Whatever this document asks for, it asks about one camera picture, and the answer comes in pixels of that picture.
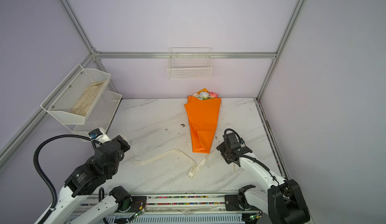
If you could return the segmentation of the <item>orange wrapping paper sheet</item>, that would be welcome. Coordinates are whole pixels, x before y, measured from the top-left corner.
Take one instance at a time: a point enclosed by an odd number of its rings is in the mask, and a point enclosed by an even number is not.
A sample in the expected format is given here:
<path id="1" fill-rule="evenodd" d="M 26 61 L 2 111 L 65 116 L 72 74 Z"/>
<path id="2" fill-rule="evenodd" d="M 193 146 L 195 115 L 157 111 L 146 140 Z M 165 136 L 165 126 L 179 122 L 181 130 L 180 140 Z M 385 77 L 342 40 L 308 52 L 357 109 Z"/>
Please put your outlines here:
<path id="1" fill-rule="evenodd" d="M 196 93 L 209 92 L 204 88 Z M 185 110 L 188 115 L 192 151 L 194 153 L 209 154 L 215 137 L 221 107 L 221 98 L 201 100 L 188 97 Z"/>

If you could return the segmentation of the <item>white fake rose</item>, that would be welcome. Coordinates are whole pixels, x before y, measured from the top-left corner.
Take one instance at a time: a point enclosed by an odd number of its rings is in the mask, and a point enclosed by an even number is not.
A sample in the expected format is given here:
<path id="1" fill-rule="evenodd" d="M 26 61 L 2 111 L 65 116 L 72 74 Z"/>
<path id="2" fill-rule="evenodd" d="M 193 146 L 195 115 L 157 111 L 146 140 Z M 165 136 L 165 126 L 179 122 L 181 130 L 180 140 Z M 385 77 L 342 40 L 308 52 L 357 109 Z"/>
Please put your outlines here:
<path id="1" fill-rule="evenodd" d="M 199 94 L 199 99 L 201 100 L 207 100 L 207 99 L 210 99 L 210 93 L 209 92 L 201 92 Z"/>

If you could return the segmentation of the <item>pink fake rose spray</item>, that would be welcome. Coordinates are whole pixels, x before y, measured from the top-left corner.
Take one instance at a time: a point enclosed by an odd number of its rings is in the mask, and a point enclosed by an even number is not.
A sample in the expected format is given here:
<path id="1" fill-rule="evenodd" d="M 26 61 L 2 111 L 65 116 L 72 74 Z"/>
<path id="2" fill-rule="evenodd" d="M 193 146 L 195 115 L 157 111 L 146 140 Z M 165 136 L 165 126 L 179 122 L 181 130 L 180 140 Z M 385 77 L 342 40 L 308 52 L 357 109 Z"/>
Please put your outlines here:
<path id="1" fill-rule="evenodd" d="M 209 98 L 210 98 L 210 99 L 218 98 L 218 94 L 216 94 L 216 93 L 214 93 L 214 92 L 211 92 L 211 93 L 209 94 Z"/>

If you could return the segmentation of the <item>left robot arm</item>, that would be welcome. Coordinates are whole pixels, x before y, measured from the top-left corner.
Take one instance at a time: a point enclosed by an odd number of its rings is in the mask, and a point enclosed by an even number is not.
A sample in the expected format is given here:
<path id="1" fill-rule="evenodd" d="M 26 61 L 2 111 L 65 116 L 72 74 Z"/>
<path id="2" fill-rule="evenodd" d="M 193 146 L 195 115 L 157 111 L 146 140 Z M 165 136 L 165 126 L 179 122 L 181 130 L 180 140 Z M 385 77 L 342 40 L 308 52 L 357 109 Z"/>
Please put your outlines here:
<path id="1" fill-rule="evenodd" d="M 97 141 L 100 143 L 100 146 L 96 147 L 94 150 L 94 156 L 90 157 L 85 164 L 77 167 L 65 181 L 64 187 L 69 188 L 70 196 L 73 198 L 90 195 L 97 187 L 104 184 L 107 180 L 112 179 L 118 172 L 119 163 L 123 160 L 124 153 L 130 149 L 128 142 L 120 135 L 112 140 L 102 142 L 102 140 L 97 139 L 95 135 L 87 138 L 76 134 L 64 134 L 49 138 L 41 143 L 34 153 L 33 163 L 37 173 L 51 192 L 52 204 L 46 213 L 37 221 L 39 224 L 43 224 L 50 217 L 53 217 L 53 213 L 57 209 L 56 206 L 59 203 L 58 194 L 54 185 L 40 166 L 39 154 L 42 148 L 48 143 L 66 137 L 81 138 L 83 140 L 90 140 L 91 143 Z"/>

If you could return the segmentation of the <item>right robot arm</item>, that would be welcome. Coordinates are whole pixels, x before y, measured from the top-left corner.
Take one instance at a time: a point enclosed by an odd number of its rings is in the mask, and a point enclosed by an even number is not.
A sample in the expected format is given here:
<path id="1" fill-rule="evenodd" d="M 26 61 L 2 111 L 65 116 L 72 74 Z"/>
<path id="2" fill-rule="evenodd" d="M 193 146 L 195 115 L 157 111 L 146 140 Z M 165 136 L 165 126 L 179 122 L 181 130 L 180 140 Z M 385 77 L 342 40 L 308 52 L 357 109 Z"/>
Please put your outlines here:
<path id="1" fill-rule="evenodd" d="M 246 223 L 255 224 L 261 214 L 267 214 L 273 224 L 305 224 L 311 215 L 299 184 L 274 173 L 258 160 L 252 149 L 233 129 L 226 129 L 224 141 L 217 146 L 227 164 L 235 164 L 247 171 L 262 187 L 249 184 L 238 189 L 236 195 L 225 196 L 228 211 L 257 211 L 256 215 L 245 218 Z"/>

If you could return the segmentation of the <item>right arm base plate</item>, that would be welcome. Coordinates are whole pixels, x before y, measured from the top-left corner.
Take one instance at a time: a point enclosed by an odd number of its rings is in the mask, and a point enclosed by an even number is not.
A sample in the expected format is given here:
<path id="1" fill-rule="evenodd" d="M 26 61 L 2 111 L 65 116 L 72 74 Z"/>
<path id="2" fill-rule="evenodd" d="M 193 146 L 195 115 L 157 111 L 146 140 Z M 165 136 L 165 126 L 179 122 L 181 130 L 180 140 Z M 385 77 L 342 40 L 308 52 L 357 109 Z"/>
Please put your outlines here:
<path id="1" fill-rule="evenodd" d="M 241 212 L 251 212 L 251 211 L 267 211 L 266 203 L 258 204 L 249 204 L 245 197 L 239 197 L 238 194 L 234 195 L 225 195 L 225 209 L 226 211 L 241 211 Z"/>

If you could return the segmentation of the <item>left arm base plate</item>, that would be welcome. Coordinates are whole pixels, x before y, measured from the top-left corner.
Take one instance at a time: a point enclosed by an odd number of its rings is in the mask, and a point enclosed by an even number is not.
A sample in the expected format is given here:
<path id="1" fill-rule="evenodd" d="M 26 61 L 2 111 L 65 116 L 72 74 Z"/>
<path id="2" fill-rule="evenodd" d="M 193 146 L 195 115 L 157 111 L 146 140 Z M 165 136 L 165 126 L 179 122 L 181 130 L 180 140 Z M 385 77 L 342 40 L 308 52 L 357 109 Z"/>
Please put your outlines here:
<path id="1" fill-rule="evenodd" d="M 136 213 L 145 210 L 146 203 L 146 196 L 126 197 L 118 202 L 118 207 L 114 210 L 114 213 Z"/>

